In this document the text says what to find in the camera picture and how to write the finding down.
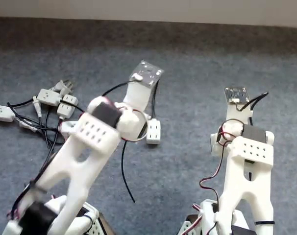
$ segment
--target wire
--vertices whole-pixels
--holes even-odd
[[[57,142],[57,138],[58,138],[58,131],[55,133],[55,137],[54,137],[54,142],[49,150],[49,153],[45,159],[44,164],[42,165],[38,175],[35,177],[35,179],[33,181],[30,181],[30,183],[24,188],[23,192],[17,197],[17,199],[15,200],[12,209],[11,209],[11,219],[14,219],[14,212],[16,211],[16,209],[18,208],[18,204],[20,203],[20,201],[23,199],[23,197],[26,195],[27,192],[29,192],[29,190],[31,189],[31,185],[35,185],[37,183],[37,181],[41,178],[41,176],[43,175],[43,173],[45,172],[45,170],[47,169],[47,167],[50,165],[50,163],[52,162],[52,160],[55,157],[55,154],[50,156],[52,154],[52,149],[54,148],[56,142]]]
[[[135,200],[134,200],[134,198],[133,198],[133,196],[132,196],[132,193],[131,193],[131,191],[130,191],[130,189],[129,189],[127,180],[125,179],[125,176],[124,176],[124,151],[125,151],[125,147],[126,147],[126,145],[127,145],[127,141],[124,142],[123,152],[122,152],[122,154],[121,154],[121,174],[123,175],[124,185],[125,185],[125,187],[127,188],[128,193],[129,193],[129,195],[130,195],[130,197],[131,197],[133,203],[135,203]]]
[[[203,189],[210,189],[210,190],[212,190],[212,191],[215,193],[215,195],[216,195],[216,199],[217,199],[217,208],[219,208],[219,197],[218,197],[218,193],[217,193],[217,191],[216,191],[215,189],[211,188],[211,187],[203,186],[202,184],[203,184],[205,181],[211,180],[211,179],[215,178],[215,177],[218,175],[218,172],[220,171],[221,166],[222,166],[222,163],[223,163],[223,153],[224,153],[224,148],[226,147],[227,143],[229,143],[229,142],[232,142],[232,141],[226,141],[226,142],[223,144],[222,157],[221,157],[221,160],[220,160],[220,162],[219,162],[219,165],[218,165],[218,167],[217,167],[215,173],[214,173],[212,176],[210,176],[210,177],[205,177],[205,178],[203,178],[203,179],[201,179],[201,180],[199,181],[199,186],[200,186],[201,188],[203,188]]]
[[[194,229],[194,228],[198,225],[198,223],[199,223],[201,220],[202,220],[202,216],[198,217],[198,218],[193,222],[193,224],[192,224],[189,228],[187,228],[181,235],[186,235],[186,234],[188,234],[192,229]]]
[[[133,82],[140,82],[140,81],[138,81],[138,80],[132,80],[132,81],[127,81],[127,82],[120,83],[120,84],[118,84],[117,86],[114,86],[114,87],[112,87],[111,89],[109,89],[109,90],[107,90],[106,92],[104,92],[101,96],[106,96],[106,95],[108,95],[108,93],[112,92],[113,90],[115,90],[115,89],[117,89],[117,88],[119,88],[119,87],[122,87],[122,86],[124,86],[124,85],[127,85],[127,84],[129,84],[129,83],[133,83]]]
[[[156,83],[156,85],[154,87],[154,91],[153,91],[153,97],[152,97],[152,118],[155,118],[156,117],[156,114],[155,114],[155,98],[156,98],[158,84],[159,84],[159,80],[157,81],[157,83]]]
[[[206,233],[206,235],[209,235],[209,233],[216,227],[217,222],[215,222],[214,226]]]
[[[40,127],[43,128],[43,124],[42,124],[42,117],[39,117],[39,123],[40,123]],[[50,143],[49,140],[47,139],[47,131],[46,130],[42,130],[42,135],[44,136],[47,148],[50,148]]]
[[[23,119],[23,118],[16,112],[16,110],[11,106],[11,104],[10,104],[9,102],[7,102],[7,106],[11,109],[11,111],[16,115],[16,117],[17,117],[20,121],[22,121],[22,122],[28,124],[29,126],[35,127],[35,128],[37,128],[37,129],[40,129],[40,130],[48,130],[48,131],[57,131],[57,132],[58,132],[58,128],[42,128],[42,127],[40,127],[40,126],[36,126],[36,125],[33,125],[33,124],[31,124],[31,123],[25,121],[25,120],[24,120],[24,119]]]
[[[237,106],[237,104],[236,104],[236,109],[237,109],[237,111],[242,112],[251,103],[253,103],[256,100],[260,101],[261,99],[263,99],[267,95],[268,95],[268,92],[264,92],[264,93],[260,94],[259,96],[255,97],[252,100],[250,100],[249,102],[247,102],[241,109],[239,109],[238,106]]]
[[[91,228],[92,228],[92,226],[93,226],[93,220],[92,220],[92,218],[91,218],[90,216],[88,216],[87,214],[84,214],[83,216],[89,218],[90,221],[91,221],[91,226],[90,226],[90,228],[83,234],[83,235],[88,235],[89,231],[91,230]]]
[[[72,106],[72,107],[75,107],[76,109],[79,109],[81,112],[85,112],[83,109],[81,109],[79,106],[77,106],[77,105],[75,105],[75,104],[72,104],[72,103],[69,103],[69,102],[67,102],[67,101],[65,101],[65,100],[60,100],[60,103],[64,103],[64,104],[68,104],[68,105],[70,105],[70,106]]]
[[[29,99],[29,100],[27,100],[27,101],[25,101],[25,102],[22,102],[22,103],[19,103],[19,104],[12,104],[11,106],[12,106],[12,107],[20,107],[20,106],[29,104],[29,103],[31,103],[31,102],[33,102],[33,99]]]

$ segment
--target white outlet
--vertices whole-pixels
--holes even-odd
[[[36,97],[41,103],[50,106],[58,106],[60,102],[60,94],[47,89],[41,89]]]
[[[160,143],[160,121],[153,118],[148,121],[147,129],[147,143],[148,144],[159,144]]]
[[[15,114],[9,107],[0,105],[0,121],[12,122],[15,117]]]
[[[65,95],[63,97],[64,101],[67,101],[71,104],[77,105],[78,99],[72,95]],[[70,118],[71,115],[74,113],[74,107],[68,104],[60,103],[57,109],[57,114],[60,115],[62,118]]]

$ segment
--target white plug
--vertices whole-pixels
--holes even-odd
[[[64,101],[67,101],[71,104],[77,105],[78,99],[72,95],[65,95],[63,97]],[[71,115],[74,113],[74,107],[68,104],[60,103],[57,109],[57,114],[60,116],[61,119],[70,118]]]
[[[147,128],[147,143],[148,144],[160,144],[160,121],[152,118],[148,121]]]
[[[33,132],[37,132],[38,131],[38,129],[36,127],[30,126],[30,125],[26,124],[25,122],[21,121],[18,118],[16,118],[16,120],[19,122],[19,126],[20,127],[25,128],[25,129],[29,129],[29,130],[31,130]]]
[[[53,92],[47,89],[41,89],[36,98],[43,104],[58,106],[61,96],[57,92]]]
[[[0,121],[12,122],[15,117],[15,114],[9,107],[0,105]]]
[[[36,96],[33,96],[33,105],[35,107],[35,111],[37,113],[37,116],[39,118],[42,117],[42,109],[41,109],[41,103],[39,102],[39,100],[36,98]]]
[[[64,97],[66,94],[70,94],[72,92],[71,88],[74,85],[72,84],[71,81],[68,81],[66,84],[62,83],[62,88],[60,90],[60,95],[61,97]]]
[[[64,87],[68,87],[68,88],[72,88],[73,84],[71,81],[69,80],[66,80],[66,81],[63,81],[63,80],[60,80],[59,82],[56,83],[55,86],[53,86],[52,88],[50,88],[49,90],[53,91],[53,92],[59,92],[61,91],[61,89],[63,89]]]

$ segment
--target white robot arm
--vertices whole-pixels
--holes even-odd
[[[199,213],[194,223],[185,221],[178,234],[199,235],[202,231],[203,235],[272,235],[270,194],[274,135],[248,125],[248,119],[252,123],[253,110],[247,105],[252,102],[245,88],[226,88],[225,94],[226,121],[211,135],[212,155],[221,158],[227,155],[223,193],[218,202],[207,199],[197,206]],[[244,176],[245,172],[249,172],[249,179]],[[241,199],[251,206],[255,231],[248,228],[242,212],[236,210]]]
[[[124,103],[99,96],[91,101],[78,122],[65,126],[66,142],[17,199],[17,218],[8,222],[3,235],[89,234],[89,226],[99,217],[98,211],[85,202],[89,189],[120,140],[138,137],[147,121],[148,115],[143,111],[150,92],[162,72],[142,61],[130,76],[130,81],[136,82],[129,83]],[[77,159],[86,148],[92,150],[90,156],[79,162]],[[67,196],[46,204],[39,202],[43,192],[65,178],[70,179]]]

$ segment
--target white wall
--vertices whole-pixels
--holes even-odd
[[[297,27],[297,0],[0,0],[0,16]]]

